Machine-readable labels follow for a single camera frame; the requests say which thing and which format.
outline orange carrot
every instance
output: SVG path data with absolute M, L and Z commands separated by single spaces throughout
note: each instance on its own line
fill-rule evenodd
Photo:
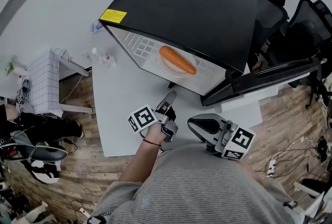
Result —
M 162 46 L 159 49 L 159 54 L 170 63 L 174 64 L 178 68 L 181 68 L 183 71 L 191 75 L 196 74 L 196 69 L 185 59 L 183 59 L 183 57 L 179 55 L 176 51 L 174 51 L 171 47 Z

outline plastic bottle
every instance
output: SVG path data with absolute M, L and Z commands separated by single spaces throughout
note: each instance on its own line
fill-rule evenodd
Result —
M 106 64 L 108 68 L 116 66 L 115 59 L 107 52 L 100 51 L 96 47 L 93 48 L 91 52 L 97 58 L 98 62 Z

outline gray striped shirt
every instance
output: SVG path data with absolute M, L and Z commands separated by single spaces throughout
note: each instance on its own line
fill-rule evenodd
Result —
M 113 182 L 92 216 L 107 223 L 294 223 L 281 189 L 253 180 L 204 144 L 169 150 L 144 183 Z

